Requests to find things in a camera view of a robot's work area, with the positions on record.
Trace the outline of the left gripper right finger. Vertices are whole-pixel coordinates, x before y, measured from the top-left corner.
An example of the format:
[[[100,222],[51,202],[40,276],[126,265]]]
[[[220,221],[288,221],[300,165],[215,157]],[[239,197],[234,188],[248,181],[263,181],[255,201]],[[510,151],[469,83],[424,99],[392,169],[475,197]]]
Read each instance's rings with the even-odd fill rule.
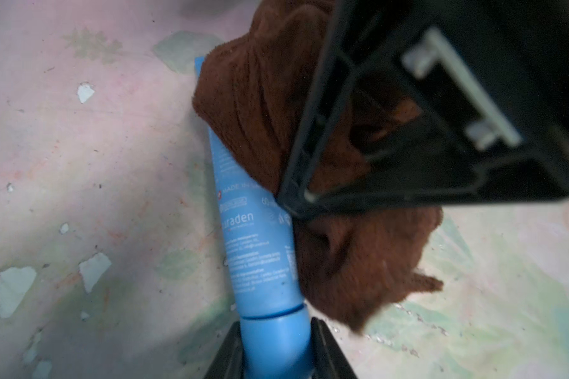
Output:
[[[357,379],[326,322],[311,319],[311,347],[314,354],[314,379]]]

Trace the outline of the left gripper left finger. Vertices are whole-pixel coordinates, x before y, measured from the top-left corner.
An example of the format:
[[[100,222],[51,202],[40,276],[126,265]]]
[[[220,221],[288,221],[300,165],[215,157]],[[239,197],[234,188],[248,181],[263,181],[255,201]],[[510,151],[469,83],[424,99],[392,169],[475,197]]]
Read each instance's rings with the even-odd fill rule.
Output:
[[[204,379],[243,379],[243,358],[240,322],[234,322],[210,364]]]

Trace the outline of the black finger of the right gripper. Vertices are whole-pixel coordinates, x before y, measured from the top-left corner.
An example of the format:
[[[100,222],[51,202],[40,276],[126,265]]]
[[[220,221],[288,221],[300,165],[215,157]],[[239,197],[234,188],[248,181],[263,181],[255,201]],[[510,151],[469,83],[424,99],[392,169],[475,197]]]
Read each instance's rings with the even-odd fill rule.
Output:
[[[418,118],[310,183],[346,102],[391,80]],[[338,1],[278,193],[292,215],[569,197],[569,1]]]

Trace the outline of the brown cloth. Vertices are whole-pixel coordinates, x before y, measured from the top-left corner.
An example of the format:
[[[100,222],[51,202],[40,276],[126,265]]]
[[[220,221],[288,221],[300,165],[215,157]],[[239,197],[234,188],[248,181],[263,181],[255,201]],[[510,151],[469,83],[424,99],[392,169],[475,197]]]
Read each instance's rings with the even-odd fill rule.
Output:
[[[205,58],[195,112],[251,178],[279,191],[334,4],[264,1],[249,31]],[[316,192],[366,175],[360,152],[420,116],[394,85],[360,88],[347,102],[311,180]],[[380,309],[444,284],[417,271],[440,207],[326,214],[295,222],[300,289],[314,308],[359,333]]]

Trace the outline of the blue toothpaste tube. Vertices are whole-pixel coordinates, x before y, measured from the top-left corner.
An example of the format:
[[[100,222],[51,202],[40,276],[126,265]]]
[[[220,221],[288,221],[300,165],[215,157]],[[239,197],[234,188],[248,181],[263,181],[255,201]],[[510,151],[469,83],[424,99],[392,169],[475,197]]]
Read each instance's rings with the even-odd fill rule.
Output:
[[[243,378],[310,378],[311,318],[292,219],[209,133],[226,262],[240,319]]]

